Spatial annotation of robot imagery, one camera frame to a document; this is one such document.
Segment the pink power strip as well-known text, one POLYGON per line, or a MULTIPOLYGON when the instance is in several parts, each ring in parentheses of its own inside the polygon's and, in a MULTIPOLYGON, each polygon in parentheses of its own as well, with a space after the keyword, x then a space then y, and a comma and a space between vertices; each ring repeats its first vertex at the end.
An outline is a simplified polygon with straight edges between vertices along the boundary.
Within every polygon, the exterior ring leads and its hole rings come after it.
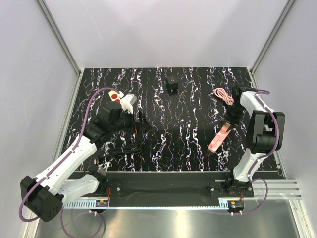
POLYGON ((233 125, 225 123, 211 143, 208 145, 208 150, 215 153, 221 144, 224 142, 226 137, 229 135, 230 131, 233 129, 233 125))

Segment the black cube socket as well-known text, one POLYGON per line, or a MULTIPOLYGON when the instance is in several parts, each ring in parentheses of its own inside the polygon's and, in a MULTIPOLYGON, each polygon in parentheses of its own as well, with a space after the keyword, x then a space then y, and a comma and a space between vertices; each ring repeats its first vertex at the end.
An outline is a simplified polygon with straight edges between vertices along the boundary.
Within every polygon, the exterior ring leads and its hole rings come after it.
POLYGON ((178 93, 178 85, 179 85, 179 80, 177 76, 172 75, 167 77, 166 88, 170 95, 175 95, 178 93))

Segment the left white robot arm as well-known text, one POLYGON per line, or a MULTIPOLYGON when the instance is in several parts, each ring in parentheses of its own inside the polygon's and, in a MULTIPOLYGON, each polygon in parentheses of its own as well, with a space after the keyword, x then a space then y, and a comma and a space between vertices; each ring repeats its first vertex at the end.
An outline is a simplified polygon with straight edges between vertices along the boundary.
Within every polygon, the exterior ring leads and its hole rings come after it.
POLYGON ((69 202, 86 194, 102 196, 107 193, 106 172, 96 169, 81 178, 67 183, 79 165, 95 154, 116 132, 136 136, 136 142, 120 149, 111 149, 112 156, 139 154, 142 151, 143 135, 152 129, 143 110, 136 116, 118 102, 109 102, 96 116, 83 125, 83 131, 73 144, 47 169, 35 177, 26 176, 20 183, 22 203, 19 207, 30 209, 37 219, 51 221, 69 202))

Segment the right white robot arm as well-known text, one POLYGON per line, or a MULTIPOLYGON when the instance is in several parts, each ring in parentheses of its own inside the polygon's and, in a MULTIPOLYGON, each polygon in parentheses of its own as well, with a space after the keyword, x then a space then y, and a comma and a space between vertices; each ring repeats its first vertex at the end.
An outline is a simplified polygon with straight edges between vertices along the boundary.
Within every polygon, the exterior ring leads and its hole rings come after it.
POLYGON ((232 88, 233 105, 227 110, 224 121, 230 128, 238 126, 245 111, 250 116, 245 137, 247 149, 226 179, 225 191, 229 196, 237 196, 243 187, 252 182, 252 177, 260 164, 282 146, 285 114, 270 108, 260 94, 270 94, 267 90, 241 87, 232 88))

